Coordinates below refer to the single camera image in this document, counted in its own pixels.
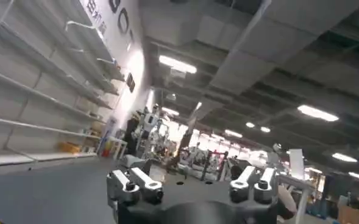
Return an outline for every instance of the fluorescent light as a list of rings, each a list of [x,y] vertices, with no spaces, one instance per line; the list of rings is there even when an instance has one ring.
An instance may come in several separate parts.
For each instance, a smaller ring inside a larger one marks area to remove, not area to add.
[[[197,106],[196,106],[196,110],[198,110],[201,106],[202,106],[202,103],[201,103],[201,102],[198,102],[198,103],[197,103]]]
[[[319,109],[309,107],[308,105],[301,105],[297,108],[301,113],[306,114],[311,117],[320,118],[326,121],[337,121],[339,120],[338,117],[336,117],[333,114],[321,111]]]
[[[178,115],[179,115],[179,112],[178,112],[178,111],[169,109],[169,108],[167,108],[167,107],[162,107],[162,111],[167,112],[167,113],[169,113],[169,114],[171,114],[171,115],[174,115],[174,116],[178,116]]]
[[[247,122],[246,126],[249,127],[249,128],[253,128],[253,127],[255,127],[255,124],[253,124],[251,122]]]
[[[239,133],[237,133],[237,132],[234,132],[234,131],[231,131],[231,130],[228,130],[228,129],[226,129],[226,134],[227,134],[227,135],[234,136],[234,137],[236,137],[236,138],[242,138],[242,137],[243,137],[242,134],[239,134]]]
[[[356,163],[357,162],[357,160],[355,158],[343,155],[341,153],[334,153],[332,155],[332,157],[334,157],[335,159],[338,159],[338,160],[345,161],[345,162],[350,162],[350,163]]]
[[[197,72],[197,68],[194,67],[193,65],[186,64],[184,62],[175,60],[173,58],[170,58],[170,57],[167,57],[164,55],[159,56],[159,61],[160,61],[160,63],[168,65],[168,66],[172,67],[173,69],[176,69],[181,72],[189,72],[192,74]]]
[[[315,173],[323,173],[321,170],[315,169],[313,167],[307,167],[307,168],[305,168],[305,171],[307,171],[307,172],[312,171]]]
[[[266,133],[269,133],[271,131],[268,127],[261,127],[260,130]]]
[[[359,179],[359,174],[357,174],[357,173],[349,172],[349,175]]]
[[[212,137],[218,139],[218,140],[225,140],[224,137],[220,136],[220,135],[216,135],[216,134],[211,134]]]

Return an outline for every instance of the floor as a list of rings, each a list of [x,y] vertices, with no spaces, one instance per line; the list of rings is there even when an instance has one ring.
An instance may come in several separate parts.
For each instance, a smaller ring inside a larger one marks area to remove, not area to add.
[[[105,176],[92,161],[0,176],[0,221],[12,224],[114,224]]]

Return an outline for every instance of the person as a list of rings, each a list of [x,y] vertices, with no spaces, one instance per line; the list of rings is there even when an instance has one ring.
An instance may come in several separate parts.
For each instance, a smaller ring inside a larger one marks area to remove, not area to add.
[[[132,133],[136,130],[138,123],[139,120],[136,114],[133,114],[127,121],[125,136],[123,138],[123,141],[127,142],[127,151],[125,152],[126,155],[136,155],[137,140],[133,138]]]

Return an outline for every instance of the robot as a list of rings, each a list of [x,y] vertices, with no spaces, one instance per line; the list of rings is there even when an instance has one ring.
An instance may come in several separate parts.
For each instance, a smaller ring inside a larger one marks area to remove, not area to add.
[[[279,204],[275,169],[257,175],[247,166],[231,182],[162,184],[140,168],[107,175],[107,200],[117,223],[223,224],[277,223]]]
[[[161,122],[159,122],[158,105],[155,105],[151,113],[145,114],[145,116],[142,117],[139,127],[137,128],[138,130],[136,131],[136,133],[140,133],[140,135],[138,136],[136,151],[139,150],[142,143],[145,143],[146,140],[150,138],[150,133],[152,129],[158,124],[161,124]],[[149,145],[145,145],[145,151],[147,151],[147,148],[149,147]]]

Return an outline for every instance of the empty shelf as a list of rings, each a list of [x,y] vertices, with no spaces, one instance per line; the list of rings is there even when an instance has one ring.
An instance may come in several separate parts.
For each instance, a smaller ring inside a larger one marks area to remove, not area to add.
[[[65,30],[69,16],[61,5],[55,5],[55,1],[21,1],[20,4],[33,19],[39,21],[50,32],[59,46],[69,50],[69,54],[86,71],[85,75],[92,83],[107,93],[117,94],[116,88],[104,77],[105,71],[99,66],[96,56],[89,53],[88,47],[86,49],[84,44],[88,44],[88,40],[84,40],[84,34],[73,31],[73,28]]]
[[[28,41],[24,40],[19,33],[15,32],[6,23],[3,23],[0,27],[0,37],[6,41],[11,42],[23,54],[28,55],[29,58],[33,59],[33,61],[36,62],[39,66],[43,67],[46,72],[54,74],[55,76],[60,78],[81,96],[86,97],[88,100],[92,101],[100,107],[112,109],[109,105],[107,105],[106,102],[104,102],[101,98],[95,95],[92,91],[86,89],[86,87],[78,83],[73,76],[61,70],[55,63],[53,63],[53,61],[51,61],[49,58],[45,57],[38,50],[32,47]]]
[[[21,128],[32,128],[32,129],[41,130],[41,131],[50,131],[50,132],[54,132],[54,133],[60,133],[60,134],[64,134],[64,135],[71,135],[71,136],[77,136],[77,137],[83,137],[83,138],[100,139],[100,137],[93,136],[93,135],[86,135],[86,134],[81,134],[81,133],[56,129],[56,128],[32,125],[32,124],[27,124],[27,123],[22,123],[22,122],[17,122],[17,121],[10,121],[10,120],[5,120],[5,119],[1,119],[1,118],[0,118],[0,124],[17,126],[17,127],[21,127]]]
[[[37,161],[50,161],[57,159],[71,159],[96,156],[96,153],[69,153],[69,152],[53,152],[53,153],[25,153],[25,155]]]
[[[34,96],[40,100],[45,100],[48,103],[53,103],[54,105],[65,109],[68,112],[71,112],[72,114],[78,115],[79,117],[85,118],[85,119],[89,119],[92,121],[99,121],[101,122],[101,120],[96,119],[95,117],[91,117],[89,115],[87,115],[86,113],[84,113],[83,111],[77,110],[71,106],[69,106],[68,104],[65,104],[63,102],[58,101],[55,98],[52,98],[50,96],[47,96],[39,91],[37,91],[36,89],[32,89],[28,86],[25,86],[23,84],[18,83],[17,81],[10,79],[2,74],[0,74],[0,82],[7,85],[8,87],[12,87],[17,89],[18,91],[21,91],[25,94],[28,94],[30,96]]]
[[[7,150],[0,150],[0,166],[24,164],[31,162],[34,162],[34,160],[26,156],[13,153]]]

